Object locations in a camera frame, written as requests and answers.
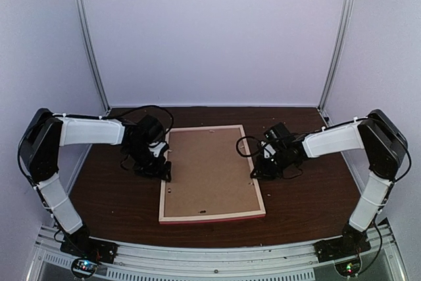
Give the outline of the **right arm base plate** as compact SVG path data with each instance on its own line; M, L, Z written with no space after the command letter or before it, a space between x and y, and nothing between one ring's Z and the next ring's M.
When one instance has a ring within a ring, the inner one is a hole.
M334 261L371 250L370 242L363 238L354 243L352 238L340 236L330 240L320 240L313 244L318 262Z

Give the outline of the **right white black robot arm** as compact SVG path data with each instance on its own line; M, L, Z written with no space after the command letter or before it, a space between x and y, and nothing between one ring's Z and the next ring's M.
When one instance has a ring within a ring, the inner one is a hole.
M368 115L315 132L290 132L279 123L264 133L250 176L259 180L274 180L284 175L291 165L332 153L362 149L369 162L369 178L365 189L337 241L342 255L352 255L361 245L364 235L378 212L386 204L404 159L409 159L408 142L401 131L380 109Z

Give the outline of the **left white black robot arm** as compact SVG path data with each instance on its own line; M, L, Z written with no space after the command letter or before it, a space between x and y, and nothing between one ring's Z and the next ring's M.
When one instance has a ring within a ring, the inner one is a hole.
M134 162L135 174L171 181L171 162L164 156L169 149L166 136L171 127L144 115L138 122L123 115L87 116L36 111L18 145L17 160L23 175L45 208L57 221L70 248L80 257L89 257L94 242L59 180L59 151L78 144L117 145Z

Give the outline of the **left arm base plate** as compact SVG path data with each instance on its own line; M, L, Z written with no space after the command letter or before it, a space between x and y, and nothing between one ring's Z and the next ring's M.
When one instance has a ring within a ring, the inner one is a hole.
M113 264L118 245L114 242L93 239L85 233L75 233L64 237L60 250L63 253L83 257L95 263Z

